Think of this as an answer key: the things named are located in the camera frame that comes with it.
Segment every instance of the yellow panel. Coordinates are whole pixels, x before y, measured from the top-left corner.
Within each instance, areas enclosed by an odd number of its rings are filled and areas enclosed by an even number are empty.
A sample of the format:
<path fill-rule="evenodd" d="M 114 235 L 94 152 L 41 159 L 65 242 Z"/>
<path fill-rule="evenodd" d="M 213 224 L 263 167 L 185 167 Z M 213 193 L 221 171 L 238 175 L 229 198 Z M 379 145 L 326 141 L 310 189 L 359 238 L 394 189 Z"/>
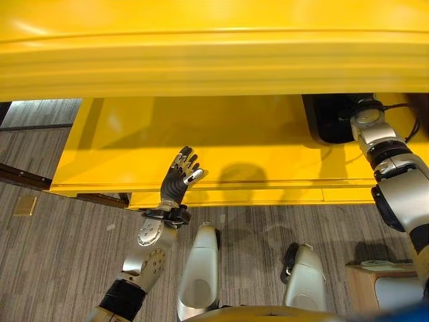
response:
<path fill-rule="evenodd" d="M 183 203 L 188 206 L 221 205 L 296 205 L 323 202 L 322 189 L 249 189 L 205 191 L 192 189 L 186 193 Z M 133 193 L 129 208 L 156 207 L 160 193 Z"/>
<path fill-rule="evenodd" d="M 2 4 L 0 101 L 429 91 L 427 0 Z"/>
<path fill-rule="evenodd" d="M 160 203 L 159 192 L 133 193 L 129 208 L 156 207 Z M 225 205 L 315 205 L 374 203 L 371 188 L 337 189 L 266 189 L 266 190 L 223 190 L 205 191 L 191 189 L 186 193 L 183 203 L 190 206 Z"/>
<path fill-rule="evenodd" d="M 394 94 L 378 98 L 404 101 Z M 387 119 L 404 136 L 414 122 L 408 109 L 388 111 Z M 141 192 L 135 204 L 144 207 L 141 198 L 148 198 L 152 205 L 185 145 L 195 147 L 209 171 L 189 195 L 195 205 L 369 202 L 375 183 L 357 144 L 312 139 L 301 96 L 144 97 L 84 100 L 50 191 Z M 423 133 L 410 147 L 429 162 Z"/>

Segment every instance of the robot finger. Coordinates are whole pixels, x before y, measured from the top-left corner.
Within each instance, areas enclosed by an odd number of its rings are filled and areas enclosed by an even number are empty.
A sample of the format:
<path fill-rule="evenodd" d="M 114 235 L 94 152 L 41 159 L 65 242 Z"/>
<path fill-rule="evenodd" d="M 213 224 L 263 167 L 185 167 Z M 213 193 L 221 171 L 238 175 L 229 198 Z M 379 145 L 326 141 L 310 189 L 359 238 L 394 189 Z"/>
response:
<path fill-rule="evenodd" d="M 188 149 L 189 147 L 188 146 L 184 146 L 181 150 L 180 150 L 180 152 L 177 154 L 177 156 L 174 158 L 174 160 L 173 160 L 173 163 L 172 163 L 172 165 L 170 166 L 170 168 L 172 168 L 172 169 L 178 169 L 179 168 L 179 162 L 180 162 L 180 159 L 182 158 L 182 156 L 183 156 L 183 153 L 185 153 L 186 151 L 187 151 L 187 149 Z"/>
<path fill-rule="evenodd" d="M 194 184 L 201 180 L 204 176 L 207 175 L 207 171 L 204 171 L 203 169 L 197 169 L 190 175 L 183 178 L 183 183 L 187 186 L 190 186 L 191 184 Z"/>
<path fill-rule="evenodd" d="M 193 149 L 186 146 L 186 149 L 182 152 L 182 156 L 179 159 L 179 163 L 178 163 L 178 169 L 179 171 L 183 171 L 186 160 L 188 159 L 188 157 L 192 154 Z"/>
<path fill-rule="evenodd" d="M 192 155 L 189 160 L 187 161 L 185 167 L 184 167 L 184 172 L 186 174 L 190 174 L 192 170 L 196 170 L 198 169 L 198 167 L 196 169 L 193 169 L 192 165 L 194 164 L 195 160 L 198 158 L 197 154 Z"/>

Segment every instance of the robotic hand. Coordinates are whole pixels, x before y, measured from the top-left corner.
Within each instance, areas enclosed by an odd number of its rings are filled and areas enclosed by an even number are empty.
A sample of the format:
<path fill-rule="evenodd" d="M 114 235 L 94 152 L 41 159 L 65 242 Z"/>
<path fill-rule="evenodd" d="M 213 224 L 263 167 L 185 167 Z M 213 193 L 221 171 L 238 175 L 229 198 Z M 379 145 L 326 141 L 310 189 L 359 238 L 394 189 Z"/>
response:
<path fill-rule="evenodd" d="M 143 212 L 146 220 L 138 233 L 137 245 L 87 322 L 134 320 L 146 294 L 164 271 L 166 253 L 176 240 L 176 230 L 189 222 L 190 215 L 181 202 L 188 187 L 204 176 L 204 170 L 194 164 L 197 158 L 188 146 L 175 157 L 161 185 L 160 204 Z"/>

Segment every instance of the gray carpet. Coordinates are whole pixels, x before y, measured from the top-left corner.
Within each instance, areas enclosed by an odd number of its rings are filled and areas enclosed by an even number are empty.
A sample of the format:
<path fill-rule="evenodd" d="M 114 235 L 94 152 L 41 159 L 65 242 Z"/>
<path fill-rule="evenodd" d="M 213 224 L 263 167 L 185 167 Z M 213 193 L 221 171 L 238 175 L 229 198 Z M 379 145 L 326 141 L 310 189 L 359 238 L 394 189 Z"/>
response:
<path fill-rule="evenodd" d="M 0 162 L 52 176 L 68 129 L 0 132 Z M 12 217 L 20 195 L 32 217 Z M 0 321 L 84 321 L 109 288 L 143 219 L 138 213 L 0 184 Z M 406 237 L 373 205 L 207 207 L 190 210 L 164 275 L 136 321 L 175 321 L 176 291 L 198 226 L 221 230 L 221 305 L 279 305 L 282 257 L 306 242 L 322 258 L 328 307 L 352 312 L 345 264 L 409 258 Z M 115 229 L 107 226 L 115 224 Z"/>

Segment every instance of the black cable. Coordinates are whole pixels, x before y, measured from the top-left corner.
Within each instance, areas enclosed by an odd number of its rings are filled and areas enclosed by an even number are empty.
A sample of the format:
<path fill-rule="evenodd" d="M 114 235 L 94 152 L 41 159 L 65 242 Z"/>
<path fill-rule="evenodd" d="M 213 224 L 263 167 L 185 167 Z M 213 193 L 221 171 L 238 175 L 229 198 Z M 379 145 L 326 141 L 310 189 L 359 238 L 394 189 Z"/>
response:
<path fill-rule="evenodd" d="M 410 104 L 408 103 L 399 103 L 399 104 L 393 104 L 393 105 L 384 105 L 383 110 L 386 111 L 388 109 L 395 109 L 396 107 L 410 107 Z"/>
<path fill-rule="evenodd" d="M 396 107 L 410 107 L 410 104 L 408 103 L 399 103 L 399 104 L 393 104 L 393 105 L 386 105 L 382 107 L 383 111 L 387 111 L 388 109 L 395 109 Z M 414 122 L 413 128 L 411 129 L 410 134 L 405 138 L 405 143 L 408 143 L 419 131 L 420 129 L 420 120 L 418 118 L 418 115 L 416 115 L 416 120 Z"/>
<path fill-rule="evenodd" d="M 408 143 L 417 134 L 419 129 L 420 129 L 420 120 L 418 119 L 418 117 L 416 117 L 416 121 L 414 122 L 414 126 L 410 134 L 408 135 L 408 137 L 405 138 L 405 143 Z"/>

